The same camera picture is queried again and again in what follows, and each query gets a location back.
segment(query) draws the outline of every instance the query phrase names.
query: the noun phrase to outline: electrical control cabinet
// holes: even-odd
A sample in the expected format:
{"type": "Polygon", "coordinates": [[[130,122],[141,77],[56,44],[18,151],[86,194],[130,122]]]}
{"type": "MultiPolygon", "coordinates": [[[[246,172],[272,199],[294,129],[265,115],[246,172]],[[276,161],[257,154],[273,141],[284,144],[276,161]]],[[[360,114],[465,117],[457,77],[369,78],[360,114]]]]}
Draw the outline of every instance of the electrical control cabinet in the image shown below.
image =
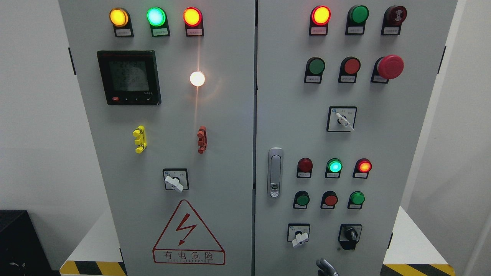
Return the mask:
{"type": "Polygon", "coordinates": [[[378,275],[456,2],[60,0],[129,276],[378,275]]]}
{"type": "Polygon", "coordinates": [[[254,1],[59,4],[128,274],[251,275],[254,1]]]}
{"type": "Polygon", "coordinates": [[[379,275],[456,2],[258,1],[256,275],[317,275],[320,258],[342,276],[379,275]],[[322,82],[306,83],[313,57],[322,82]],[[309,225],[308,242],[285,238],[292,224],[309,225]]]}

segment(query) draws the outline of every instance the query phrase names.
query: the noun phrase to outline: orange terminal block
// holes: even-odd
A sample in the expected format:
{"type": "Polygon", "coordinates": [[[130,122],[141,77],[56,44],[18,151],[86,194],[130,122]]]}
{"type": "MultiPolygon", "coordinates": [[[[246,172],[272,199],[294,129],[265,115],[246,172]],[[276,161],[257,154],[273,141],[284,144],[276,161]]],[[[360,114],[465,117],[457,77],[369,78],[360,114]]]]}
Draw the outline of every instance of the orange terminal block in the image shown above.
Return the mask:
{"type": "Polygon", "coordinates": [[[205,152],[206,147],[208,146],[208,139],[206,138],[206,127],[200,126],[198,130],[198,152],[199,154],[203,154],[205,152]]]}

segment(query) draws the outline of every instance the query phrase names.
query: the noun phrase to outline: white indicator light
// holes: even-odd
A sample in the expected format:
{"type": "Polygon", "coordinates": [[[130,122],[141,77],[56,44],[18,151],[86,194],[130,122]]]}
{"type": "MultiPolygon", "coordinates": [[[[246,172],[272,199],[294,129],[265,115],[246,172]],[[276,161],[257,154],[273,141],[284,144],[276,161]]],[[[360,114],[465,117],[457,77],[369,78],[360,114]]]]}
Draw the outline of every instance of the white indicator light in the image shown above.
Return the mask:
{"type": "Polygon", "coordinates": [[[192,85],[200,87],[205,83],[205,75],[201,71],[196,71],[191,74],[189,80],[192,85]]]}

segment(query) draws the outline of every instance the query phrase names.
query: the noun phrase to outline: red triangle warning symbol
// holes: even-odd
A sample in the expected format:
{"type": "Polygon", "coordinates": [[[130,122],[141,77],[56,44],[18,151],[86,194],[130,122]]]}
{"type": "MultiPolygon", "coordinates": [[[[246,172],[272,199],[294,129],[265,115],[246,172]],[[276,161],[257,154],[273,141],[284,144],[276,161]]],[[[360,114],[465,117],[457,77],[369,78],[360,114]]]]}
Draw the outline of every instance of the red triangle warning symbol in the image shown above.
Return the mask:
{"type": "Polygon", "coordinates": [[[185,199],[177,205],[152,252],[157,264],[225,264],[225,250],[185,199]]]}

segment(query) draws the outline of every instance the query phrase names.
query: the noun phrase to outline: yellow black hazard stripe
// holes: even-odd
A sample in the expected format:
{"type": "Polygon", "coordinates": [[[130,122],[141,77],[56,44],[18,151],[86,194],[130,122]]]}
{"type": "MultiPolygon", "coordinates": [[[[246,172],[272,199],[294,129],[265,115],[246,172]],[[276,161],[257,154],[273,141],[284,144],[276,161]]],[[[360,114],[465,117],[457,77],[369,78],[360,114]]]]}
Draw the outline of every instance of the yellow black hazard stripe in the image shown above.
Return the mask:
{"type": "Polygon", "coordinates": [[[450,265],[384,264],[380,276],[455,276],[455,272],[450,265]]]}
{"type": "Polygon", "coordinates": [[[62,275],[108,275],[126,276],[123,262],[66,261],[61,267],[62,275]]]}
{"type": "MultiPolygon", "coordinates": [[[[62,275],[126,276],[123,262],[66,261],[62,275]]],[[[380,276],[455,276],[454,269],[446,264],[384,264],[380,276]]]]}

